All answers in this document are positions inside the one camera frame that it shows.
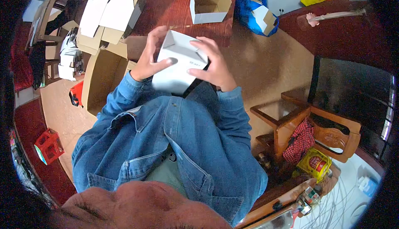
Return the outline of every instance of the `red plastic crate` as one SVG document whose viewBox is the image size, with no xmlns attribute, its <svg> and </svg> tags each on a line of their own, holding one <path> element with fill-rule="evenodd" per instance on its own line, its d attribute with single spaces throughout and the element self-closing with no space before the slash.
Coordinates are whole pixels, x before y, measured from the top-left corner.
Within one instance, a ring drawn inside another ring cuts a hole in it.
<svg viewBox="0 0 399 229">
<path fill-rule="evenodd" d="M 60 155 L 65 153 L 64 148 L 61 145 L 58 133 L 48 128 L 42 135 L 36 140 L 35 148 L 39 158 L 46 165 L 51 164 Z"/>
</svg>

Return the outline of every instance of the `hand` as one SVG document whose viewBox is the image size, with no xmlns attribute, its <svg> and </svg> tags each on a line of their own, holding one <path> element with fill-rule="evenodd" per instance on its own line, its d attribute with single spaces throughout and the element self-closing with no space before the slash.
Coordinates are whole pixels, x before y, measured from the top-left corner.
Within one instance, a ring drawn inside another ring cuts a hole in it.
<svg viewBox="0 0 399 229">
<path fill-rule="evenodd" d="M 154 63 L 154 53 L 157 50 L 157 47 L 160 47 L 162 44 L 166 33 L 167 26 L 159 26 L 148 34 L 146 47 L 144 48 L 136 67 L 130 71 L 130 75 L 137 82 L 141 82 L 172 65 L 170 59 Z"/>
<path fill-rule="evenodd" d="M 219 86 L 223 92 L 234 90 L 237 84 L 234 81 L 233 75 L 229 72 L 216 42 L 207 37 L 197 37 L 197 39 L 199 41 L 191 41 L 190 43 L 204 51 L 211 60 L 211 64 L 207 71 L 189 69 L 188 73 L 198 79 Z"/>
</svg>

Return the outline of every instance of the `person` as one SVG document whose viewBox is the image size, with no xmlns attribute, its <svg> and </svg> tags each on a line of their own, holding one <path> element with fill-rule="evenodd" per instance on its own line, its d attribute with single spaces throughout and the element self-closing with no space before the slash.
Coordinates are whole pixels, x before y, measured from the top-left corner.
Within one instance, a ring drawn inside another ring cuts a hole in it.
<svg viewBox="0 0 399 229">
<path fill-rule="evenodd" d="M 78 193 L 53 214 L 58 226 L 231 228 L 265 191 L 241 88 L 215 41 L 191 42 L 210 65 L 188 71 L 203 82 L 187 97 L 152 89 L 151 77 L 173 64 L 154 63 L 166 33 L 164 26 L 148 34 L 136 67 L 79 138 L 72 153 Z"/>
</svg>

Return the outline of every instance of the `wooden table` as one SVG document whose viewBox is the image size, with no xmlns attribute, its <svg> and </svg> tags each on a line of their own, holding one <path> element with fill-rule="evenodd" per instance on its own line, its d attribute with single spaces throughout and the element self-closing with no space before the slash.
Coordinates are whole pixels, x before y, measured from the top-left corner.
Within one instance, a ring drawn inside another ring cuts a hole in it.
<svg viewBox="0 0 399 229">
<path fill-rule="evenodd" d="M 157 26 L 167 25 L 170 29 L 192 37 L 212 38 L 221 47 L 230 45 L 235 0 L 223 22 L 193 25 L 190 0 L 147 0 L 132 36 L 147 36 Z"/>
</svg>

